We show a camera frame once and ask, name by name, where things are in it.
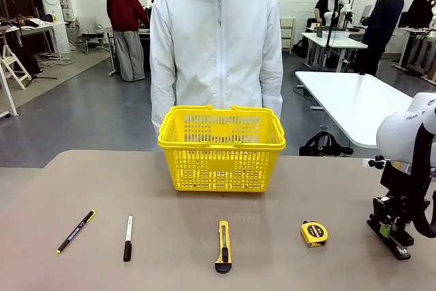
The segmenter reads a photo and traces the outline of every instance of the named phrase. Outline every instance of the gray pants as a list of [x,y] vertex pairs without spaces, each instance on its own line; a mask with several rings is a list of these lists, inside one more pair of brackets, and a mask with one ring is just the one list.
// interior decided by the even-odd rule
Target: gray pants
[[137,31],[114,31],[114,41],[123,80],[131,82],[145,78],[144,51],[139,33]]

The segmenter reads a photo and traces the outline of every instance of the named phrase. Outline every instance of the cable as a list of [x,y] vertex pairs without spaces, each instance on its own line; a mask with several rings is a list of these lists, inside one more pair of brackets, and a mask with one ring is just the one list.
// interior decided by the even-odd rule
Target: cable
[[309,100],[314,106],[318,106],[315,102],[313,102],[313,100],[309,97],[307,97],[306,95],[302,95],[301,93],[298,93],[297,91],[295,91],[296,86],[294,88],[292,88],[293,92],[296,93],[297,95],[306,98],[307,100]]
[[75,58],[62,58],[62,59],[38,59],[37,62],[43,66],[56,66],[56,65],[71,65],[76,62]]

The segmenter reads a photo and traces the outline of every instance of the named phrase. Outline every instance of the pen cap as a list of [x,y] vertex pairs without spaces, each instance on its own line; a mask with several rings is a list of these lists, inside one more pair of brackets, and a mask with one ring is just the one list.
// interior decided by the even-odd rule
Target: pen cap
[[124,244],[124,258],[125,262],[129,262],[131,258],[131,242],[126,241]]

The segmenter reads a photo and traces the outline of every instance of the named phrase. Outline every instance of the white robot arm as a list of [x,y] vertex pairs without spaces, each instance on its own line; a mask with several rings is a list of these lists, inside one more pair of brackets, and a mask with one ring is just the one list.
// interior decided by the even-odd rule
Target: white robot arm
[[[409,111],[389,116],[377,132],[379,152],[388,159],[412,164],[416,134],[422,124],[436,134],[436,93],[422,92],[415,96]],[[431,165],[436,166],[436,140],[433,140]]]
[[405,231],[410,222],[423,236],[436,238],[436,205],[429,221],[426,210],[431,202],[425,198],[436,164],[435,135],[436,93],[430,92],[417,94],[409,112],[388,117],[377,132],[379,151],[391,159],[380,181],[389,192],[373,200],[374,214],[367,223],[399,260],[410,258],[407,247],[414,239]]
[[433,0],[431,2],[431,5],[433,6],[433,8],[431,9],[431,12],[433,13],[433,19],[430,23],[430,30],[436,30],[436,0]]
[[336,0],[328,0],[328,12],[324,14],[327,27],[329,27],[332,24],[332,19],[340,16],[342,13],[350,13],[352,10],[351,5],[346,0],[339,0],[339,5],[342,5],[343,7],[339,12],[335,12],[333,17],[335,1]]

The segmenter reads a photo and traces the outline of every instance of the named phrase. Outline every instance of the red sweater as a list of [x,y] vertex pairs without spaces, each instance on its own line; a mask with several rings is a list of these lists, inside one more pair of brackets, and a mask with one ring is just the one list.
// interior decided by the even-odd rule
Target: red sweater
[[137,31],[139,21],[150,27],[149,17],[139,0],[107,0],[106,5],[114,31]]

